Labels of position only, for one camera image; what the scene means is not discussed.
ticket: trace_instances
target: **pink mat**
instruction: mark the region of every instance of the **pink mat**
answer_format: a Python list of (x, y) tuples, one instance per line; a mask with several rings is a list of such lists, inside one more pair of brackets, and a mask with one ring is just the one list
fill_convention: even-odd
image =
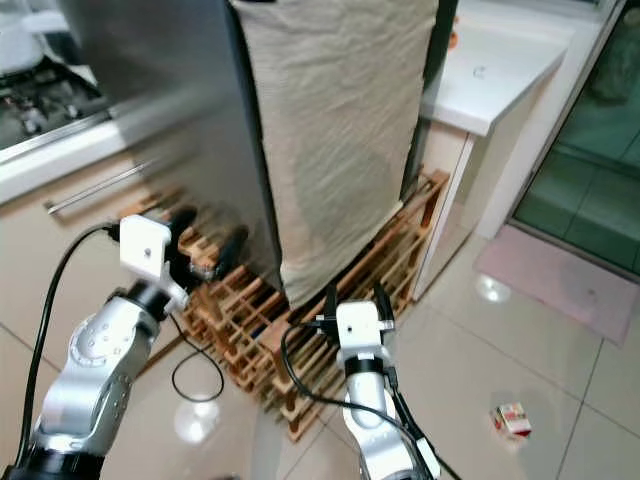
[(637, 284), (510, 226), (489, 242), (475, 268), (624, 343)]

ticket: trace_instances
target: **kitchen counter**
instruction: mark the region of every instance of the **kitchen counter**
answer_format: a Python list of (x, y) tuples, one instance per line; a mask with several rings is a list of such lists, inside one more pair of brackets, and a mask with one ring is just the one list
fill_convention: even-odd
[(126, 148), (113, 121), (62, 138), (0, 165), (0, 204)]
[(560, 65), (566, 45), (487, 25), (463, 8), (459, 17), (458, 43), (447, 54), (437, 93), (425, 92), (420, 111), (424, 118), (486, 136)]

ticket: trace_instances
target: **red and white box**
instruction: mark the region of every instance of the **red and white box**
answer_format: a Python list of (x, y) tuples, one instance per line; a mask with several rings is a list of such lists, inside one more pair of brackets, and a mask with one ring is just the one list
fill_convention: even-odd
[(531, 422), (518, 402), (500, 405), (491, 412), (493, 425), (503, 436), (513, 441), (529, 438)]

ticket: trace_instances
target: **drawer handle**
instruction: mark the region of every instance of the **drawer handle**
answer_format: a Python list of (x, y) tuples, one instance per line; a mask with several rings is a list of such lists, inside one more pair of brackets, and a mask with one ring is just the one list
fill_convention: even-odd
[(146, 163), (141, 163), (140, 165), (136, 165), (133, 168), (130, 168), (129, 170), (125, 170), (124, 172), (118, 173), (117, 175), (114, 175), (113, 177), (107, 178), (106, 180), (103, 180), (100, 183), (97, 183), (95, 185), (93, 185), (92, 187), (89, 187), (85, 190), (82, 190), (81, 192), (75, 193), (73, 195), (71, 195), (68, 198), (65, 198), (64, 200), (60, 201), (60, 202), (52, 202), (51, 200), (47, 201), (44, 203), (44, 208), (47, 209), (47, 213), (49, 215), (55, 215), (56, 213), (58, 213), (60, 210), (63, 210), (75, 203), (78, 203), (82, 200), (84, 200), (85, 198), (91, 197), (92, 195), (95, 195), (96, 193), (109, 188), (113, 185), (115, 185), (116, 183), (122, 182), (123, 180), (126, 180), (127, 178), (135, 175), (136, 173), (139, 173), (143, 170), (146, 170), (147, 168), (151, 167), (152, 165), (155, 165), (156, 163), (159, 163), (160, 160), (151, 160), (149, 162)]

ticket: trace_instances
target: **tile floor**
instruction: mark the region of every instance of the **tile floor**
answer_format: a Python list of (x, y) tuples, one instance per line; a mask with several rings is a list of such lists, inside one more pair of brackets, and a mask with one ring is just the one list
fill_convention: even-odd
[[(475, 291), (472, 268), (483, 245), (470, 239), (396, 334), (400, 385), (416, 419), (465, 480), (638, 478), (640, 308), (618, 349), (515, 292), (488, 303)], [(341, 412), (327, 410), (291, 445), (233, 385), (217, 401), (211, 434), (199, 444), (181, 440), (176, 415), (194, 410), (169, 376), (187, 352), (179, 347), (136, 384), (105, 480), (211, 480), (231, 472), (249, 480), (358, 478)], [(216, 381), (201, 360), (179, 375), (191, 393)], [(524, 404), (534, 428), (519, 451), (507, 448), (487, 415), (512, 400)]]

